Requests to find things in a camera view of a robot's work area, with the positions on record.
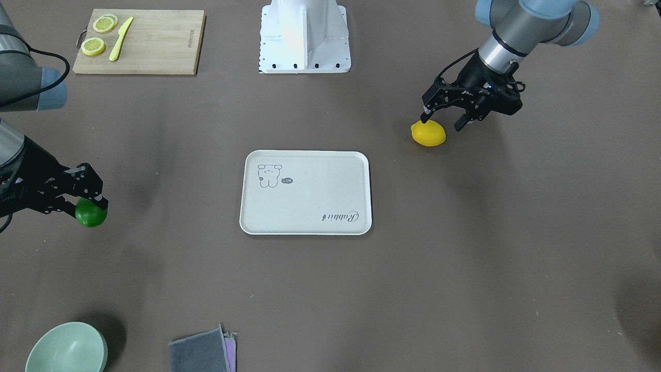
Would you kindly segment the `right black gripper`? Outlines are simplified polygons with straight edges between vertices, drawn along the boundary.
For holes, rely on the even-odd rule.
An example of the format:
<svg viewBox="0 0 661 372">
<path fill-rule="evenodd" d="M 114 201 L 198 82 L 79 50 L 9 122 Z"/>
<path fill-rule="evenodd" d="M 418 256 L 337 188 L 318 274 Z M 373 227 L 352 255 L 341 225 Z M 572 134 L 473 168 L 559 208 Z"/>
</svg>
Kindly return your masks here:
<svg viewBox="0 0 661 372">
<path fill-rule="evenodd" d="M 1 217 L 31 209 L 43 214 L 67 214 L 76 219 L 76 204 L 63 194 L 81 197 L 108 210 L 102 196 L 103 181 L 90 163 L 63 166 L 26 137 L 21 150 L 2 165 Z"/>
</svg>

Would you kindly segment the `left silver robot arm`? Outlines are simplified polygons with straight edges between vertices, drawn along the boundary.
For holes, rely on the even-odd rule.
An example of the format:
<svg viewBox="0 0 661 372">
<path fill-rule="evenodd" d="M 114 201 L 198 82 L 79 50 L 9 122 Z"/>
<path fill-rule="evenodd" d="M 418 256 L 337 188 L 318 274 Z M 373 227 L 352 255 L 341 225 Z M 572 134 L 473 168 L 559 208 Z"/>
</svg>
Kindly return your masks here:
<svg viewBox="0 0 661 372">
<path fill-rule="evenodd" d="M 598 10 L 585 1 L 479 1 L 475 16 L 491 35 L 465 55 L 467 63 L 453 82 L 446 82 L 442 73 L 435 78 L 422 95 L 422 122 L 448 107 L 465 111 L 456 131 L 492 112 L 515 115 L 526 85 L 514 73 L 535 47 L 583 44 L 600 24 Z"/>
</svg>

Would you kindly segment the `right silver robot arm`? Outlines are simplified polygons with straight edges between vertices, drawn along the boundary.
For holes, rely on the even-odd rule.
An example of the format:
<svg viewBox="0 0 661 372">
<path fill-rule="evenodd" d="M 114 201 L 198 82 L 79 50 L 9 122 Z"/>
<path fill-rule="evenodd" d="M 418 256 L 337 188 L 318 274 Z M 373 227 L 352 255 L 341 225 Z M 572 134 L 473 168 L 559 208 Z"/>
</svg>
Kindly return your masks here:
<svg viewBox="0 0 661 372">
<path fill-rule="evenodd" d="M 1 10 L 2 112 L 62 108 L 68 98 L 65 70 L 40 67 L 33 49 Z M 102 224 L 108 200 L 102 179 L 89 163 L 66 167 L 35 141 L 2 120 L 1 212 L 3 217 L 31 209 L 43 214 L 65 213 L 87 227 Z"/>
</svg>

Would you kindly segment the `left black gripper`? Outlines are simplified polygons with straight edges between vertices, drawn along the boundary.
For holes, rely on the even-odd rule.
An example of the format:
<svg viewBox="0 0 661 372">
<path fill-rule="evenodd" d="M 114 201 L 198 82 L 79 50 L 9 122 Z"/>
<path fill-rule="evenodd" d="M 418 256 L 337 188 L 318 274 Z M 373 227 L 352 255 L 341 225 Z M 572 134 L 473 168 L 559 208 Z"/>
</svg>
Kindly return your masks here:
<svg viewBox="0 0 661 372">
<path fill-rule="evenodd" d="M 440 73 L 437 82 L 441 85 L 432 85 L 422 95 L 423 124 L 439 110 L 458 107 L 465 113 L 456 120 L 454 129 L 461 131 L 472 121 L 482 121 L 490 112 L 514 115 L 522 108 L 521 92 L 525 90 L 525 84 L 514 78 L 519 68 L 517 61 L 508 62 L 505 73 L 500 73 L 491 70 L 477 52 L 469 52 L 450 66 L 466 57 L 470 59 L 454 82 L 446 83 Z"/>
</svg>

